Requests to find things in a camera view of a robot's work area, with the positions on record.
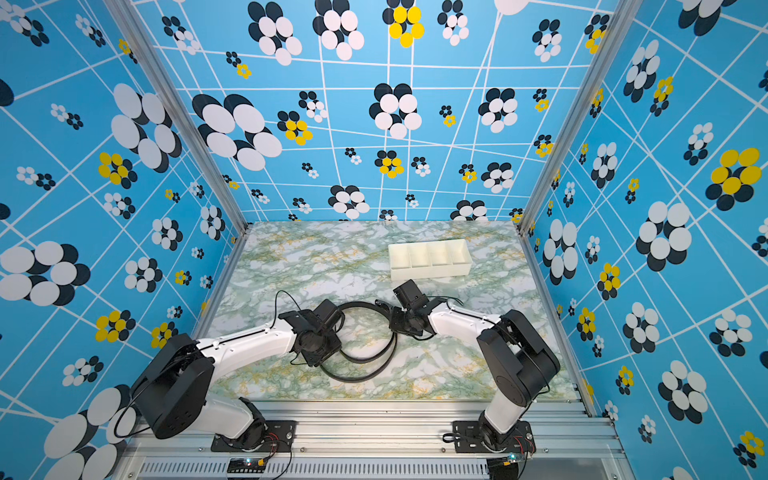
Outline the black belt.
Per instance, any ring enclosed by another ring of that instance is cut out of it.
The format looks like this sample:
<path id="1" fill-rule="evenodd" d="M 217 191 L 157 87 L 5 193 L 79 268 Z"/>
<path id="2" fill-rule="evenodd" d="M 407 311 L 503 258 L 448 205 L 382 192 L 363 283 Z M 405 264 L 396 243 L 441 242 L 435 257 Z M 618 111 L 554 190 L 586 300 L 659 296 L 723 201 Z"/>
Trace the black belt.
<path id="1" fill-rule="evenodd" d="M 398 335 L 390 329 L 393 308 L 375 300 L 346 302 L 337 310 L 341 317 L 333 329 L 341 347 L 321 363 L 320 371 L 344 384 L 372 381 L 387 369 L 398 346 Z"/>

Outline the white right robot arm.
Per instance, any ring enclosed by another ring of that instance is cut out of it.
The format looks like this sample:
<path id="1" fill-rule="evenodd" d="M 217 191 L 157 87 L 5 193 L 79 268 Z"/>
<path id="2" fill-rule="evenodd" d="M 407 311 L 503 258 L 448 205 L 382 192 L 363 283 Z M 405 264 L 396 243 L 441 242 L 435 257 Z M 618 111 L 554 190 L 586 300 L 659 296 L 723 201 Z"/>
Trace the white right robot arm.
<path id="1" fill-rule="evenodd" d="M 449 336 L 476 342 L 496 385 L 478 419 L 477 431 L 460 440 L 494 453 L 531 451 L 521 417 L 548 391 L 561 369 L 556 355 L 518 310 L 489 315 L 433 299 L 415 307 L 391 307 L 390 328 L 399 334 Z"/>

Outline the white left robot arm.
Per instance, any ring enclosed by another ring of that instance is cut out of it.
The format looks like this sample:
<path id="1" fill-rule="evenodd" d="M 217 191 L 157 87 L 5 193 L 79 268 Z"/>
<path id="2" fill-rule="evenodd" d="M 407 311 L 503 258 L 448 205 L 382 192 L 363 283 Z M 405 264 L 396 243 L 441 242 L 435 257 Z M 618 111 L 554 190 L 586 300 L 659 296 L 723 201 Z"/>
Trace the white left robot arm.
<path id="1" fill-rule="evenodd" d="M 134 406 L 157 439 L 187 430 L 214 434 L 235 450 L 266 442 L 267 421 L 251 401 L 210 392 L 211 384 L 242 367 L 289 352 L 317 367 L 341 348 L 340 315 L 310 310 L 281 314 L 272 326 L 214 338 L 171 338 L 132 386 Z"/>

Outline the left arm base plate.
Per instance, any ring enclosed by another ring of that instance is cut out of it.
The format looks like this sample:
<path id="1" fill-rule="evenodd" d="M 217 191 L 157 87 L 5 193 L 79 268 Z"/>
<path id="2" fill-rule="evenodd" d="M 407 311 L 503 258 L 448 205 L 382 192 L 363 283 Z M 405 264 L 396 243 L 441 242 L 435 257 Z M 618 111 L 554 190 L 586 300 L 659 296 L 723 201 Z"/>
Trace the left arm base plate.
<path id="1" fill-rule="evenodd" d="M 295 439 L 297 426 L 298 422 L 293 420 L 259 421 L 236 439 L 215 435 L 210 449 L 225 453 L 287 453 Z"/>

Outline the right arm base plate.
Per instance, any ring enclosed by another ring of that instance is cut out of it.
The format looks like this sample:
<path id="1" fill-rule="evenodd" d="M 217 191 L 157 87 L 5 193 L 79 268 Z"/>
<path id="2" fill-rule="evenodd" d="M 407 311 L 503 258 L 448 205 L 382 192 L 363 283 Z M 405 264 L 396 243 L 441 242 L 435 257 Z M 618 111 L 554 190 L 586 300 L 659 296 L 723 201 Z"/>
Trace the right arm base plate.
<path id="1" fill-rule="evenodd" d="M 536 444 L 530 423 L 518 421 L 508 432 L 497 432 L 489 422 L 454 421 L 452 430 L 442 435 L 444 443 L 457 453 L 533 455 Z"/>

